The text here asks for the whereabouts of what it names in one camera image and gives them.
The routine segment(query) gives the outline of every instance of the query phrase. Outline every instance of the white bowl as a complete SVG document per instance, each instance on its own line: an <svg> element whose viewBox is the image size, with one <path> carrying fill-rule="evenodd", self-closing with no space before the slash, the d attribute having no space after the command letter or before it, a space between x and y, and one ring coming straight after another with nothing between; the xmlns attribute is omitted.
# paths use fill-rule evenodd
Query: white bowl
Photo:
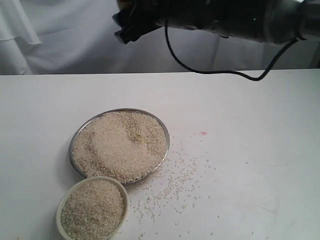
<svg viewBox="0 0 320 240"><path fill-rule="evenodd" d="M82 187L84 184L86 184L87 182L90 181L96 181L96 180L105 180L108 181L114 185L116 185L119 189L119 191L121 192L123 199L124 199L124 214L122 217L121 222L119 223L119 225L116 227L116 229L110 233L108 236L104 237L101 240L107 240L109 238L111 238L118 230L119 228L122 226L122 224L124 224L126 216L128 214L128 206L129 206L129 198L128 198L128 194L126 189L124 188L124 186L122 186L122 184L120 182L118 182L117 180L110 178L110 177L106 177L106 176L95 176L95 177L90 177L87 178L85 180L82 180L80 182L78 182L76 185L74 185L72 188L70 188L66 194L64 195L64 197L61 200L61 203L56 211L56 216L55 216L55 220L56 220L56 226L58 228L58 231L60 232L61 236L65 239L65 240L74 240L73 238L71 238L66 231L64 230L64 228L61 225L61 212L62 209L64 208L67 199L70 197L70 195L75 192L77 189L79 189L80 187Z"/></svg>

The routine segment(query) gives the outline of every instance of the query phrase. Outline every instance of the white cloth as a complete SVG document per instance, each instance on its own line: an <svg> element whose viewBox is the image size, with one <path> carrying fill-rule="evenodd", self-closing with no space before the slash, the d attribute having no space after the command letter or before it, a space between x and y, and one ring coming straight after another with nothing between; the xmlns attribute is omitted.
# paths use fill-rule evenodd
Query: white cloth
<svg viewBox="0 0 320 240"><path fill-rule="evenodd" d="M0 36L4 36L0 41L0 74L185 71L171 57L163 28L127 45L116 39L114 32L119 27L112 20L119 11L116 0L20 2L0 1ZM192 68L262 68L261 43L181 29L170 29L169 36L177 56Z"/></svg>

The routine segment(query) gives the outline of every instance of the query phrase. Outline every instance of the bowl of rice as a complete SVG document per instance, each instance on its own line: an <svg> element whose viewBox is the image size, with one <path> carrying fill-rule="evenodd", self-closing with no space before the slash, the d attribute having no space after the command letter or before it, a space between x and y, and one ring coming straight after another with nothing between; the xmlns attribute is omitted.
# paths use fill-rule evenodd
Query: bowl of rice
<svg viewBox="0 0 320 240"><path fill-rule="evenodd" d="M69 146L73 168L84 178L105 176L131 184L164 161L170 137L149 112L121 108L98 114L74 134Z"/></svg>
<svg viewBox="0 0 320 240"><path fill-rule="evenodd" d="M128 194L120 182L90 177L65 194L56 212L56 225L65 240L107 240L124 223L128 205Z"/></svg>

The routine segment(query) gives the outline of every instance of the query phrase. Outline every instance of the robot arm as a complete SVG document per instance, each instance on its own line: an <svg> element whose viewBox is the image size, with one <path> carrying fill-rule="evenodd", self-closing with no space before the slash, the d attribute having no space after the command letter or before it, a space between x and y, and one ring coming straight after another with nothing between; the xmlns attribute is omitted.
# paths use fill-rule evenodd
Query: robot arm
<svg viewBox="0 0 320 240"><path fill-rule="evenodd" d="M123 42L165 26L203 30L280 45L292 39L320 41L320 0L126 0L113 16Z"/></svg>

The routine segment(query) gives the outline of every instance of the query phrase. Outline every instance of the stainless steel plate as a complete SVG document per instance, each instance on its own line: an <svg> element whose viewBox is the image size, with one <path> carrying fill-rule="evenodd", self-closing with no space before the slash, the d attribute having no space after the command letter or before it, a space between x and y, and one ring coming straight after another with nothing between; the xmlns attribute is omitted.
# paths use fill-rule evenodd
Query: stainless steel plate
<svg viewBox="0 0 320 240"><path fill-rule="evenodd" d="M88 178L88 176L83 172L81 171L81 169L76 165L75 161L74 161L74 156L73 156L73 148L74 148L74 144L75 144L75 139L76 137L78 136L78 134L82 131L82 129L84 129L93 119L96 119L96 118L99 118L99 117L102 117L103 115L107 114L107 113L111 113L111 112L121 112L121 111L124 111L124 112L139 112L139 113L142 113L142 114L146 114L146 115L149 115L151 117L153 117L154 119L156 119L159 124L161 125L161 127L163 128L163 131L164 131L164 134L165 134L165 138L166 138L166 144L167 144L167 149L166 149L166 153L162 159L162 161L160 162L160 164L155 168L153 169L151 172L149 172L146 176L148 176L149 174L151 174L152 172L154 172L162 163L163 161L165 160L167 154L168 154L168 151L169 151L169 146L170 146L170 136L169 136L169 133L168 133L168 129L166 128L166 126L164 125L164 123L159 119L157 118L155 115L147 112L147 111L143 111L143 110L140 110L140 109L134 109L134 108L119 108L119 109L114 109L114 110L110 110L110 111L105 111L103 113L100 113L92 118L90 118L88 121L86 121L74 134L72 140L71 140L71 143L70 143L70 146L69 146L69 158L70 158L70 162L71 162L71 165L72 167L74 168L74 170L79 174L81 175L83 178ZM132 184L132 183L135 183L143 178L145 178L146 176L138 179L138 180L135 180L135 181L132 181L132 182L128 182L126 183L125 185L128 185L128 184Z"/></svg>

